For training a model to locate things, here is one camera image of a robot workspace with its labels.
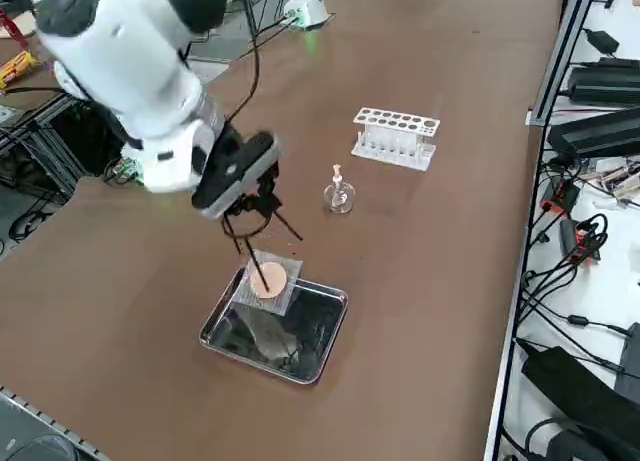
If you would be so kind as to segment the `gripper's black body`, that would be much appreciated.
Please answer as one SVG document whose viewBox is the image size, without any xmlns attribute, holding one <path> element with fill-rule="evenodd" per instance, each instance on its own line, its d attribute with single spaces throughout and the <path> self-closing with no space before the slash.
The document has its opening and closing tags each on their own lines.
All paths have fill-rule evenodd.
<svg viewBox="0 0 640 461">
<path fill-rule="evenodd" d="M 224 126 L 191 196 L 193 208 L 212 219 L 222 217 L 242 194 L 257 194 L 258 179 L 278 166 L 280 155 L 273 133 L 259 131 L 245 140 L 234 126 Z"/>
</svg>

